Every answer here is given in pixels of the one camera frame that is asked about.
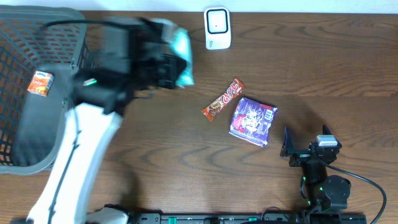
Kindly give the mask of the teal snack wrapper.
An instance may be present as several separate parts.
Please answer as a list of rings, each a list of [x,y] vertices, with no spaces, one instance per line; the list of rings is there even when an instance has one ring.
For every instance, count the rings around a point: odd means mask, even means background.
[[[193,86],[193,56],[188,31],[168,19],[154,18],[150,21],[163,25],[162,39],[170,45],[173,53],[184,59],[187,63],[184,70],[180,72],[176,85],[180,88]]]

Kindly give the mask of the purple snack packet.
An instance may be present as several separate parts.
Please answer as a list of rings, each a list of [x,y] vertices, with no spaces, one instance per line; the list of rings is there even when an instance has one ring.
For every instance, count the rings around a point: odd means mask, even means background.
[[[242,97],[233,113],[229,133],[254,145],[268,144],[269,129],[278,108]]]

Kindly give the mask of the red chocolate bar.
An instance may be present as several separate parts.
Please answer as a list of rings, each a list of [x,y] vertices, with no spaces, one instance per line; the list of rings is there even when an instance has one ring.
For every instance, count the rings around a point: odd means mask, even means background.
[[[203,108],[201,112],[209,121],[213,121],[214,118],[228,105],[228,103],[239,96],[244,89],[244,83],[239,78],[234,78],[226,91],[206,108]]]

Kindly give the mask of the small orange juice carton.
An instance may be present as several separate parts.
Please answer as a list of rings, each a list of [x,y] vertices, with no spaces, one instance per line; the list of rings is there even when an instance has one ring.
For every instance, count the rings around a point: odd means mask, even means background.
[[[35,71],[27,91],[35,95],[47,96],[53,80],[52,73]]]

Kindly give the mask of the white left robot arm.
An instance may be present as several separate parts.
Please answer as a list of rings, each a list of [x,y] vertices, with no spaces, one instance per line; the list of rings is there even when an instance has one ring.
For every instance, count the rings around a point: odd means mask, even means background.
[[[176,89],[192,68],[188,32],[168,19],[102,20],[102,48],[68,82],[65,127],[26,223],[86,223],[104,154],[138,91]]]

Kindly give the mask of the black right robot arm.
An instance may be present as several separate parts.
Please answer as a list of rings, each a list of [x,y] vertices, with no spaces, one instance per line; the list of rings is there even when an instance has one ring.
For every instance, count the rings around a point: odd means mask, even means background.
[[[308,199],[311,209],[341,212],[348,207],[351,182],[341,176],[327,174],[327,165],[336,160],[342,145],[327,126],[324,125],[322,131],[307,149],[296,149],[290,130],[285,128],[280,156],[289,158],[289,166],[302,169],[301,194]]]

